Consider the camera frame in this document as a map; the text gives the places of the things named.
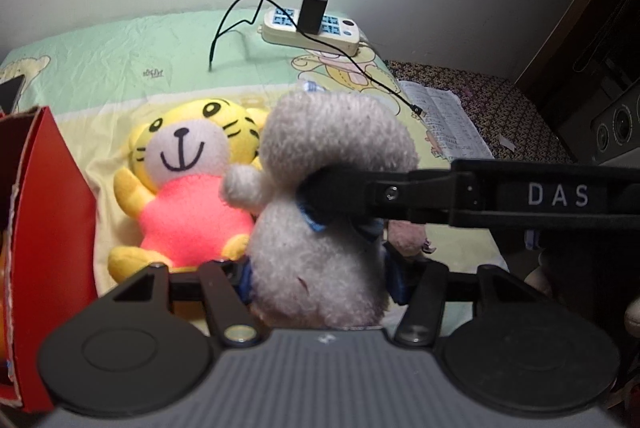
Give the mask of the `person's hand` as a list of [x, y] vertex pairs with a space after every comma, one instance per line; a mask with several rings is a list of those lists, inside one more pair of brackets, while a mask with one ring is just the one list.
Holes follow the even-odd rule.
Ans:
[[[545, 295], [552, 294], [552, 287], [547, 278], [546, 268], [544, 267], [544, 256], [539, 255], [537, 258], [537, 266], [524, 278], [527, 284], [536, 288]], [[639, 337], [639, 299], [636, 298], [625, 311], [625, 327], [631, 336]]]

